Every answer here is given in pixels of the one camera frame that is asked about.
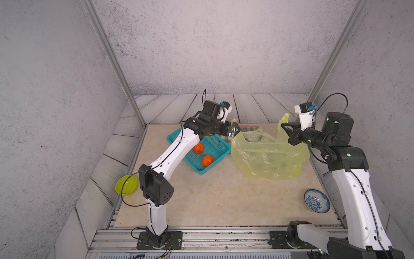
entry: orange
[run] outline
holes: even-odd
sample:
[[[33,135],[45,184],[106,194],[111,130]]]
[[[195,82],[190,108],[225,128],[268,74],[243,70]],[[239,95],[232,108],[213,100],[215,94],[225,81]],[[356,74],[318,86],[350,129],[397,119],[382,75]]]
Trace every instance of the orange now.
[[[214,158],[212,156],[210,156],[210,155],[205,155],[203,157],[203,159],[201,160],[201,163],[203,164],[204,167],[208,167],[213,162],[214,162]]]
[[[194,153],[196,153],[197,155],[201,154],[204,152],[204,145],[200,142],[197,145],[195,145],[193,147],[193,151]]]

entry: blue plastic basket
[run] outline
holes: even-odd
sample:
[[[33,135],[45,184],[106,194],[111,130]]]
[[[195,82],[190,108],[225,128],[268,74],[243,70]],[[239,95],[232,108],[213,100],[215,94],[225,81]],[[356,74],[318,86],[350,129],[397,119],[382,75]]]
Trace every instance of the blue plastic basket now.
[[[174,131],[167,137],[168,143],[174,142],[178,134],[181,132],[181,129]],[[222,140],[221,137],[206,136],[201,140],[201,143],[204,145],[204,152],[197,155],[191,149],[184,157],[184,160],[196,171],[198,174],[204,174],[215,166],[220,160],[222,160],[227,154],[230,153],[231,146],[227,144],[226,141]],[[201,160],[205,155],[210,155],[214,158],[214,162],[208,167],[204,167],[201,163]]]

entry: metal rail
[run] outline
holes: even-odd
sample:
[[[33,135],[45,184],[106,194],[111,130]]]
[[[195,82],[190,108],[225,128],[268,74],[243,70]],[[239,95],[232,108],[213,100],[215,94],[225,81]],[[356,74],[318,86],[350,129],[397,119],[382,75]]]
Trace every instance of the metal rail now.
[[[111,63],[111,66],[115,71],[116,76],[118,77],[119,83],[121,84],[121,87],[124,90],[125,95],[128,98],[128,101],[130,102],[133,111],[138,116],[138,119],[142,127],[144,128],[146,126],[144,118],[142,117],[140,109],[138,108],[137,103],[135,102],[135,98],[132,95],[131,89],[128,85],[124,73],[122,72],[121,66],[119,65],[119,62],[116,59],[115,53],[111,47],[111,44],[109,43],[108,37],[105,34],[104,28],[102,27],[102,23],[99,20],[98,14],[96,13],[95,7],[91,0],[81,0],[81,2],[84,6],[86,13],[88,14],[89,20],[92,23],[96,35],[98,36],[98,39],[105,50],[106,56],[108,57],[108,60]]]
[[[346,238],[348,231],[341,226],[319,226],[334,237]],[[89,253],[98,252],[148,252],[137,250],[137,240],[131,237],[131,229],[98,230],[94,236]],[[172,231],[183,232],[182,249],[177,252],[270,252],[276,251],[267,243],[269,231],[286,231],[286,226],[269,227],[171,227]],[[134,230],[139,236],[142,230]],[[310,249],[277,249],[279,252],[304,251]]]
[[[331,72],[332,68],[335,65],[335,62],[339,58],[342,49],[344,48],[345,44],[347,43],[348,39],[350,38],[352,31],[354,30],[356,24],[358,23],[359,19],[361,18],[366,6],[368,4],[368,0],[358,0],[355,5],[354,10],[349,17],[347,24],[345,25],[344,29],[342,30],[341,35],[336,42],[331,55],[329,56],[328,60],[325,63],[324,68],[322,69],[321,74],[319,75],[318,80],[316,80],[315,85],[313,86],[310,94],[308,96],[307,102],[314,102],[316,96],[318,95],[319,91],[321,90],[323,83],[325,83],[326,78],[328,77],[329,73]]]

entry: green bowl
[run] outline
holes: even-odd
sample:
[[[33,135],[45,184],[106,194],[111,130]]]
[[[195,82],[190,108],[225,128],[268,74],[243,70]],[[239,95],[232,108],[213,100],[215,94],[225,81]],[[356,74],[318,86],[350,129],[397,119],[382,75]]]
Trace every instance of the green bowl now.
[[[124,189],[122,190],[122,194],[123,195],[133,194],[138,189],[138,179],[135,176],[132,176],[131,178],[129,178],[125,182],[125,180],[129,176],[131,176],[131,175],[130,174],[129,175],[125,175],[121,179],[118,180],[118,182],[115,185],[115,191],[116,191],[116,193],[121,194],[122,185],[124,183],[125,183]]]

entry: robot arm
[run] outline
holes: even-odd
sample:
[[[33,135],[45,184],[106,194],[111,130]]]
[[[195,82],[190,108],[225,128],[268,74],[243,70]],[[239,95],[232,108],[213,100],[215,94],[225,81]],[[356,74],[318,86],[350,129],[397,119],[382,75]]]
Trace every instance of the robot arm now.
[[[369,182],[368,162],[362,149],[349,146],[353,119],[343,113],[328,112],[322,130],[315,130],[315,106],[311,102],[296,105],[300,122],[283,123],[292,145],[305,143],[321,151],[329,171],[339,187],[348,223],[348,239],[338,240],[309,222],[299,222],[290,239],[305,241],[334,258],[359,258],[372,253],[372,258],[404,258],[392,248],[380,221]]]
[[[226,121],[232,107],[228,102],[205,101],[202,111],[188,118],[182,131],[167,150],[149,166],[139,170],[140,188],[149,204],[150,221],[146,234],[154,247],[162,247],[167,239],[166,203],[174,188],[168,182],[185,155],[205,136],[219,134],[234,137],[240,132],[237,123]]]

